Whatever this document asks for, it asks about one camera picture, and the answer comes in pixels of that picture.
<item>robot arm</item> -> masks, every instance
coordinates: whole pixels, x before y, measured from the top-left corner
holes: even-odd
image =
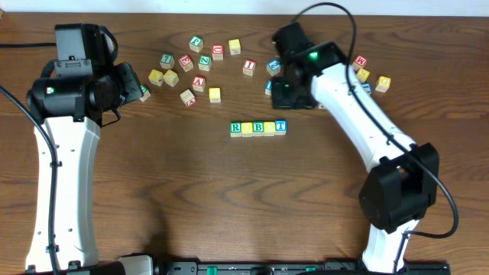
[[[117,108],[142,97],[143,92],[128,63],[114,65],[117,42],[105,27],[65,24],[57,25],[55,33],[57,77],[49,77],[55,66],[46,65],[52,69],[43,70],[34,81],[28,104],[57,150],[53,232],[58,269],[66,270],[99,262],[92,225],[92,184],[102,113],[112,110],[118,115]],[[25,266],[28,272],[45,272],[53,270],[47,249],[51,158],[40,132],[35,130],[35,134],[39,150],[37,216]]]
[[[360,100],[368,108],[371,114],[384,126],[390,129],[396,140],[405,148],[410,148],[415,142],[397,128],[392,121],[381,111],[374,100],[363,90],[361,83],[355,77],[355,72],[350,67],[351,83],[356,86],[355,91]],[[338,63],[322,71],[321,76],[314,76],[311,84],[311,93],[316,101],[326,106],[331,115],[348,135],[350,141],[357,148],[361,159],[368,172],[378,166],[382,157],[394,159],[403,155],[393,144],[386,142],[385,136],[378,130],[369,119],[352,94],[348,93],[345,84],[345,64]],[[405,230],[413,230],[419,221],[411,220],[397,228],[391,234],[371,225],[368,236],[368,245],[362,254],[362,260],[370,271],[391,273],[394,261],[400,246],[402,233]],[[404,243],[397,264],[397,270],[403,266],[403,255],[406,250],[407,241]]]
[[[88,267],[99,262],[92,225],[93,164],[100,127],[91,119],[73,122],[73,117],[46,118],[44,130],[57,147],[58,167],[55,226],[57,258],[61,270]],[[37,214],[26,270],[51,271],[46,253],[50,191],[50,156],[46,142],[35,131],[39,152]]]
[[[403,233],[413,230],[435,203],[436,184],[410,162],[408,156],[390,143],[349,91],[350,83],[360,102],[393,138],[438,173],[439,158],[431,144],[417,147],[381,111],[363,90],[345,55],[333,42],[315,46],[299,23],[282,27],[273,37],[285,77],[272,79],[274,108],[313,108],[322,103],[356,147],[369,172],[359,196],[364,214],[371,221],[367,249],[362,261],[369,271],[392,273],[403,267],[407,241]]]

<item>yellow block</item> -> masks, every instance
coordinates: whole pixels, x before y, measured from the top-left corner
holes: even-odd
[[[275,121],[266,121],[264,128],[264,136],[270,137],[275,135]]]
[[[163,78],[165,79],[165,83],[172,87],[178,82],[178,75],[172,70],[168,70]]]
[[[375,90],[378,92],[387,92],[390,86],[390,78],[386,76],[381,76],[377,80],[377,84],[375,85]]]
[[[163,84],[163,73],[159,70],[152,70],[148,79],[150,80],[151,84],[161,86]]]
[[[242,137],[253,137],[253,122],[242,122],[241,123],[241,136]]]
[[[211,102],[221,102],[221,88],[209,88],[209,100]]]
[[[360,68],[357,73],[357,78],[361,83],[367,81],[368,76],[370,76],[370,72],[364,68]]]
[[[241,44],[239,43],[239,39],[229,41],[229,50],[231,51],[231,55],[241,53]]]

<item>wooden table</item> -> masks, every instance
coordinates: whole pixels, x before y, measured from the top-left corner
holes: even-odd
[[[118,63],[132,64],[152,96],[121,109],[104,128],[95,163],[93,223],[100,260],[131,252],[198,257],[202,261],[323,261],[359,258],[369,222],[358,204],[366,178],[355,148],[322,110],[278,111],[264,94],[266,63],[276,56],[270,36],[291,16],[9,14],[2,43],[54,42],[54,25],[102,24],[115,35]],[[316,43],[343,50],[351,36],[342,16],[301,19]],[[489,19],[357,17],[355,53],[369,59],[370,81],[390,76],[387,94],[372,96],[418,144],[439,152],[440,177],[460,211],[458,232],[446,240],[413,237],[407,260],[447,260],[453,274],[489,271]],[[197,34],[202,53],[224,44],[225,59],[210,73],[184,73],[174,87],[153,86],[162,53],[188,53]],[[240,38],[241,55],[227,41]],[[26,91],[54,47],[0,50],[0,84],[25,103]],[[257,61],[245,76],[246,58]],[[186,108],[180,93],[195,75],[222,88]],[[231,121],[285,118],[283,137],[230,138]],[[104,116],[105,121],[112,116]],[[34,231],[37,148],[33,126],[10,102],[0,101],[0,273],[22,272]],[[452,214],[438,192],[419,230],[442,233]]]

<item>alphabet block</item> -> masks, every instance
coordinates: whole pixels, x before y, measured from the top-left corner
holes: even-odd
[[[275,135],[275,121],[264,122],[264,136],[272,137]]]
[[[367,65],[367,59],[365,59],[363,56],[357,56],[351,66],[353,67],[353,70],[358,71],[359,69],[365,67],[365,65]]]
[[[253,136],[262,137],[264,135],[264,123],[262,121],[253,122]]]
[[[241,123],[241,136],[243,138],[253,137],[253,123],[251,122]]]
[[[221,88],[209,88],[209,100],[210,102],[221,102]]]
[[[254,68],[256,68],[257,63],[253,60],[245,60],[243,65],[243,73],[245,75],[253,76]]]
[[[361,84],[361,87],[365,90],[365,92],[367,92],[368,95],[372,93],[372,85],[370,85],[369,82]]]
[[[204,48],[204,40],[201,37],[194,36],[190,39],[189,45],[190,49],[199,53],[200,50]]]
[[[280,62],[278,60],[272,60],[267,64],[267,71],[271,76],[275,76],[280,73]]]
[[[149,99],[151,94],[150,94],[150,90],[148,90],[146,88],[146,86],[144,85],[141,85],[141,91],[143,91],[143,96],[139,98],[139,100],[141,100],[142,102],[146,101],[146,99]]]
[[[180,94],[180,98],[182,99],[183,103],[185,103],[187,107],[190,107],[191,105],[196,103],[196,97],[192,94],[192,92],[189,89],[187,89],[185,92],[182,92]]]
[[[180,62],[180,65],[185,72],[188,72],[191,69],[193,69],[193,61],[192,61],[192,58],[190,58],[188,54],[179,58],[178,62]]]
[[[367,81],[368,76],[370,76],[370,72],[364,68],[360,68],[357,73],[357,78],[361,83]]]
[[[267,85],[265,86],[265,95],[272,95],[272,81],[268,80]]]
[[[390,87],[390,78],[381,76],[375,84],[375,90],[378,92],[387,92]]]
[[[163,84],[163,73],[159,70],[152,70],[148,79],[150,80],[151,84],[161,86]]]
[[[204,92],[206,87],[206,78],[202,76],[196,76],[193,78],[192,88],[194,91]]]
[[[229,41],[229,50],[231,51],[231,55],[241,53],[241,44],[239,43],[239,39]]]
[[[232,122],[230,128],[232,137],[241,137],[241,122]]]
[[[287,121],[275,121],[275,135],[285,135],[287,133]]]
[[[172,70],[168,70],[163,78],[165,79],[165,83],[172,87],[178,83],[178,75]]]
[[[161,57],[160,65],[163,69],[168,69],[168,70],[173,69],[174,64],[175,64],[175,59],[173,58],[172,55],[165,53]]]
[[[213,58],[213,60],[223,60],[224,59],[224,46],[222,46],[222,45],[212,46],[212,58]]]
[[[211,57],[208,56],[200,56],[199,59],[199,69],[205,70],[205,71],[210,71],[211,70],[211,65],[212,65],[212,60]]]

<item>green led light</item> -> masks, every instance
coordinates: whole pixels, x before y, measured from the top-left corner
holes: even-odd
[[[312,52],[312,53],[310,53],[310,54],[309,54],[309,57],[310,57],[311,59],[317,59],[317,58],[318,58],[318,52]]]

